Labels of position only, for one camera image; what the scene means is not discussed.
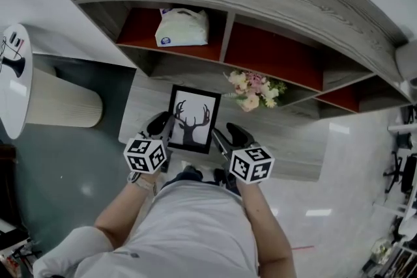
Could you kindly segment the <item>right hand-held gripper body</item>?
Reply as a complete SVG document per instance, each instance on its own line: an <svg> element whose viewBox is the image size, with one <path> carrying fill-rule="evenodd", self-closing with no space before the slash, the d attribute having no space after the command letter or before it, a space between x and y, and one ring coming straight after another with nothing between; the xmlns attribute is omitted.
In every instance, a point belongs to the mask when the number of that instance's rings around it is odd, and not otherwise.
<svg viewBox="0 0 417 278"><path fill-rule="evenodd" d="M227 170L245 184L256 184L270 178L275 157L267 147L255 143L226 155Z"/></svg>

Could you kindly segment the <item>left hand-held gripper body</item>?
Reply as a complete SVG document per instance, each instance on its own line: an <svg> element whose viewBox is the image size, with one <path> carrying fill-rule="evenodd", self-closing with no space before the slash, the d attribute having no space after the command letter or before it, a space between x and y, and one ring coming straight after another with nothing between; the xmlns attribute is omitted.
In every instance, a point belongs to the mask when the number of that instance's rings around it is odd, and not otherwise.
<svg viewBox="0 0 417 278"><path fill-rule="evenodd" d="M171 154L164 140L147 138L143 132L129 139L123 152L129 169L143 174L166 173Z"/></svg>

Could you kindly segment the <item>deer picture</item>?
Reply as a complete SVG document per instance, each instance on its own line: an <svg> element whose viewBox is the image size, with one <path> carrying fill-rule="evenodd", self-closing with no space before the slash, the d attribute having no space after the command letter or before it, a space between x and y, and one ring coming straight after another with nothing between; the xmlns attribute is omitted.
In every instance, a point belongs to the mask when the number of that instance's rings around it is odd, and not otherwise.
<svg viewBox="0 0 417 278"><path fill-rule="evenodd" d="M208 154L222 95L173 85L169 112L175 117L169 147Z"/></svg>

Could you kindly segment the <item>person's right forearm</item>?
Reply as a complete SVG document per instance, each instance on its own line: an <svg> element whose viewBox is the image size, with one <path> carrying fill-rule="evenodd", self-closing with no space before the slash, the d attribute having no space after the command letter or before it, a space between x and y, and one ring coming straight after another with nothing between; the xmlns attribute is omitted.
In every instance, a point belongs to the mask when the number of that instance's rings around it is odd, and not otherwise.
<svg viewBox="0 0 417 278"><path fill-rule="evenodd" d="M261 278L296 278L290 243L257 184L237 181L257 244Z"/></svg>

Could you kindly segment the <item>person's left forearm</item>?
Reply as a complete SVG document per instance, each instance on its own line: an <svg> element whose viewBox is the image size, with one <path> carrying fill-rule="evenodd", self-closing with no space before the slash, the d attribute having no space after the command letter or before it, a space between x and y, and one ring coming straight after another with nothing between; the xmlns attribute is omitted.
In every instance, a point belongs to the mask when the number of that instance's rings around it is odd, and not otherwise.
<svg viewBox="0 0 417 278"><path fill-rule="evenodd" d="M97 217L94 227L104 233L114 249L121 247L127 240L149 191L127 182L122 191Z"/></svg>

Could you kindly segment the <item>grey wooden console table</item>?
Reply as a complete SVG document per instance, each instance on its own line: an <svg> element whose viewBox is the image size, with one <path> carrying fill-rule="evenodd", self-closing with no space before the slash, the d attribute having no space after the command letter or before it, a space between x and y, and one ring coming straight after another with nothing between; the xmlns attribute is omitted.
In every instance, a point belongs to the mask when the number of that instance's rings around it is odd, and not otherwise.
<svg viewBox="0 0 417 278"><path fill-rule="evenodd" d="M316 181L328 123L414 101L395 63L408 41L370 0L72 0L132 62L136 76L119 132L126 143L173 85L229 91L228 70L251 70L287 84L274 110L246 113L223 98L217 125L236 122L266 145L276 178ZM161 48L161 8L204 10L208 44Z"/></svg>

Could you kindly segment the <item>person's dark trousers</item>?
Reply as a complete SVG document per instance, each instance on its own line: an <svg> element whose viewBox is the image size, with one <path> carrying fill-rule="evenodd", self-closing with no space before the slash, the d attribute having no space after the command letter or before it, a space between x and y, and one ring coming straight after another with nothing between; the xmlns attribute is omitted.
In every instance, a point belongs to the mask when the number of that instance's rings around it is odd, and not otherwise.
<svg viewBox="0 0 417 278"><path fill-rule="evenodd" d="M235 195L241 196L240 191L237 187L237 179L234 175L226 171L225 169L215 169L213 172L213 181L204 181L203 174L200 170L196 169L192 165L187 165L185 169L179 172L172 180L166 182L162 189L167 187L170 184L174 184L179 181L193 181L193 182L201 182L206 184L211 184L215 186L222 187Z"/></svg>

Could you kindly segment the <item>pink and white flower bunch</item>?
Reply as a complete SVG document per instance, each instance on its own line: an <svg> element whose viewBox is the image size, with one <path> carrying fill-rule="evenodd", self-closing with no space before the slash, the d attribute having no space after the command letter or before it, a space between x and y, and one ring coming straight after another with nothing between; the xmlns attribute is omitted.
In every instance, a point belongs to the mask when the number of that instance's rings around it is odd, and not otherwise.
<svg viewBox="0 0 417 278"><path fill-rule="evenodd" d="M247 70L233 70L223 76L232 84L233 92L222 96L234 100L243 111L250 112L258 107L274 109L281 105L280 98L288 87L278 79Z"/></svg>

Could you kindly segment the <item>person's white shirt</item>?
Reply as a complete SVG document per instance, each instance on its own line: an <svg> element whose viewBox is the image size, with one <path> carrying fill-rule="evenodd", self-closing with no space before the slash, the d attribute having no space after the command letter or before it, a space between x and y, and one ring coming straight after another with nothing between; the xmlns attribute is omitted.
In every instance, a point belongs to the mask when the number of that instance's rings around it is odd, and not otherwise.
<svg viewBox="0 0 417 278"><path fill-rule="evenodd" d="M33 266L35 278L257 278L257 272L241 199L192 181L162 189L123 246L113 248L103 232L80 227Z"/></svg>

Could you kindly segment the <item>white plastic tissue pack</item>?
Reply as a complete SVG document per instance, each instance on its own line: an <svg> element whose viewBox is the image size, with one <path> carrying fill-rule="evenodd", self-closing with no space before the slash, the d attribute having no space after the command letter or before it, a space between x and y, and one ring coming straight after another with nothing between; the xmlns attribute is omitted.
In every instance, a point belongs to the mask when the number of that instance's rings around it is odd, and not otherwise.
<svg viewBox="0 0 417 278"><path fill-rule="evenodd" d="M204 10L161 8L161 22L155 32L156 45L161 48L204 46L209 42L209 18Z"/></svg>

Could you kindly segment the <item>white round side table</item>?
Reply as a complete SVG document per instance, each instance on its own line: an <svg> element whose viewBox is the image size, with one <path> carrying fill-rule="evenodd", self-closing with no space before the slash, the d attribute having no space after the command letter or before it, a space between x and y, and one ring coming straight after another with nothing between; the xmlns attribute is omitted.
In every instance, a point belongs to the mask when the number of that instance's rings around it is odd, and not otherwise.
<svg viewBox="0 0 417 278"><path fill-rule="evenodd" d="M21 40L17 48L9 43L13 31ZM0 72L0 121L11 139L17 139L26 124L91 128L100 122L101 97L92 90L57 77L50 66L36 67L29 33L22 24L7 27L4 36L7 44L26 61L20 78L7 66ZM5 56L18 59L8 48Z"/></svg>

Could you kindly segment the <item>black office chair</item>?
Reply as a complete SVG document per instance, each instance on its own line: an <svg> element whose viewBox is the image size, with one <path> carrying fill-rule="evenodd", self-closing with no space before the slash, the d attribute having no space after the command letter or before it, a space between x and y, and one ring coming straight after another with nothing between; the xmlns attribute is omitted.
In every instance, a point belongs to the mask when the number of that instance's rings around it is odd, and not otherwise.
<svg viewBox="0 0 417 278"><path fill-rule="evenodd" d="M394 155L394 170L390 173L383 173L383 177L393 176L388 189L384 190L385 194L389 194L395 183L401 184L401 192L407 194L412 189L415 170L417 168L417 153L407 156L405 166L401 170L402 157L398 157L397 153L392 151Z"/></svg>

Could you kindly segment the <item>black table lamp white shade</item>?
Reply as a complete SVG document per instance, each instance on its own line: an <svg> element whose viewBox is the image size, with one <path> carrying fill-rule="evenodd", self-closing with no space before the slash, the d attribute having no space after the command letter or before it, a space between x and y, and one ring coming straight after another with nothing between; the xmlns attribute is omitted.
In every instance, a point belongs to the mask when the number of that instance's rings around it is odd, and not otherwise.
<svg viewBox="0 0 417 278"><path fill-rule="evenodd" d="M5 49L8 48L18 56L18 59L9 59L5 56ZM25 58L20 55L18 51L13 50L8 44L7 39L4 36L1 46L0 46L0 72L2 71L3 66L7 66L12 69L17 78L20 78L25 69Z"/></svg>

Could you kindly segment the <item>white background table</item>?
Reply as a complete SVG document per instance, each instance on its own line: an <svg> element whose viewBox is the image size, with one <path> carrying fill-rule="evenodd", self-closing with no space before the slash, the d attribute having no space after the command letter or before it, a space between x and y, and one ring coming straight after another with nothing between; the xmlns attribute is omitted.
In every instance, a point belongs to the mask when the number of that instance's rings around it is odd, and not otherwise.
<svg viewBox="0 0 417 278"><path fill-rule="evenodd" d="M400 134L417 132L417 123L391 125L387 127L387 130L391 133L400 133Z"/></svg>

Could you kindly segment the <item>white mug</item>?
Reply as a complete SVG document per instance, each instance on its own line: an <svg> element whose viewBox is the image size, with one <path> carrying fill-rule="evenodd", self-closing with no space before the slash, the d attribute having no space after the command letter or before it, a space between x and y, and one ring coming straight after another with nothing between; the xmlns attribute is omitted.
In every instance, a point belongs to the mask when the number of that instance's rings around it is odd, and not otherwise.
<svg viewBox="0 0 417 278"><path fill-rule="evenodd" d="M397 48L395 61L401 77L417 89L417 40Z"/></svg>

